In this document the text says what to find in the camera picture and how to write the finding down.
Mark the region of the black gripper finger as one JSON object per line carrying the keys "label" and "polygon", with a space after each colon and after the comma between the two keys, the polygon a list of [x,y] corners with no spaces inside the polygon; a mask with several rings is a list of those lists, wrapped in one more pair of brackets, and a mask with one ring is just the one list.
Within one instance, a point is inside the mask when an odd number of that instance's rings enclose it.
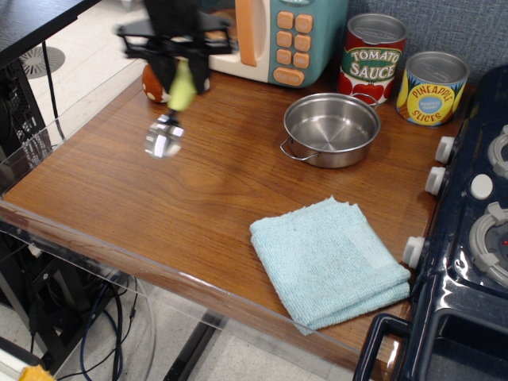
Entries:
{"label": "black gripper finger", "polygon": [[187,58],[195,89],[202,94],[210,87],[209,57],[205,53],[191,51]]}
{"label": "black gripper finger", "polygon": [[150,55],[147,58],[147,62],[151,65],[164,91],[170,94],[171,85],[173,84],[176,74],[175,58],[171,56]]}

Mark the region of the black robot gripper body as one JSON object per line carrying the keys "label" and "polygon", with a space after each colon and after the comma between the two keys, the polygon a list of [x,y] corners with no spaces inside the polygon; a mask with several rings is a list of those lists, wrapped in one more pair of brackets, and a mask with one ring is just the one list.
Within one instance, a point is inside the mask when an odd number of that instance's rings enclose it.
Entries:
{"label": "black robot gripper body", "polygon": [[129,58],[225,55],[233,52],[230,22],[203,13],[195,1],[144,1],[148,17],[117,28]]}

